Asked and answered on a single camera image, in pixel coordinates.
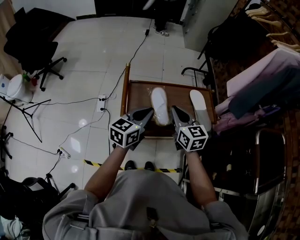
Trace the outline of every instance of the person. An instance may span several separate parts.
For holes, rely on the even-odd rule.
[[[195,207],[175,181],[154,172],[150,162],[146,170],[137,170],[128,161],[118,174],[127,151],[117,146],[84,190],[70,192],[45,215],[45,240],[248,238],[230,207],[217,201],[197,152],[186,152]]]
[[[175,0],[156,0],[155,4],[155,24],[154,29],[157,34],[168,37],[166,23],[170,18],[173,3]]]

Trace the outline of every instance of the black office chair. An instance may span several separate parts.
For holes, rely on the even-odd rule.
[[[50,174],[47,181],[42,178],[26,178],[17,182],[0,175],[0,215],[13,220],[17,216],[31,232],[42,233],[45,214],[60,202],[60,199],[75,184],[71,183],[60,194],[51,185]]]
[[[52,62],[58,43],[39,38],[38,32],[29,36],[30,26],[28,25],[29,22],[24,19],[11,27],[6,34],[7,43],[4,46],[4,52],[16,58],[24,71],[33,74],[40,70],[35,74],[35,78],[39,79],[39,75],[43,74],[40,89],[45,91],[43,84],[47,73],[53,73],[62,80],[64,77],[55,72],[52,67],[60,61],[66,62],[67,59],[62,57]]]

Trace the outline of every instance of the black sneaker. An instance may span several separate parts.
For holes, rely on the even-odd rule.
[[[128,162],[126,162],[125,171],[126,170],[134,170],[134,169],[136,169],[134,161],[129,160]]]
[[[151,163],[151,162],[145,163],[145,169],[153,171],[153,172],[155,171],[155,167],[154,167],[153,163]]]

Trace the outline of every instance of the wall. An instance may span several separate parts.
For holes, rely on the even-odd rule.
[[[94,0],[12,0],[15,11],[24,7],[28,12],[41,8],[75,18],[82,15],[96,14]]]
[[[207,42],[208,32],[225,21],[237,1],[193,0],[183,23],[185,47],[200,52]]]

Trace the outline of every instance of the yellow black tape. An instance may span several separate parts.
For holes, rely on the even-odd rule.
[[[101,167],[101,163],[93,163],[91,161],[88,161],[88,160],[84,160],[84,162],[88,165],[92,165],[94,167]],[[158,173],[181,173],[182,172],[182,169],[181,168],[173,168],[173,169],[166,169],[166,168],[158,168],[155,170],[156,172]]]

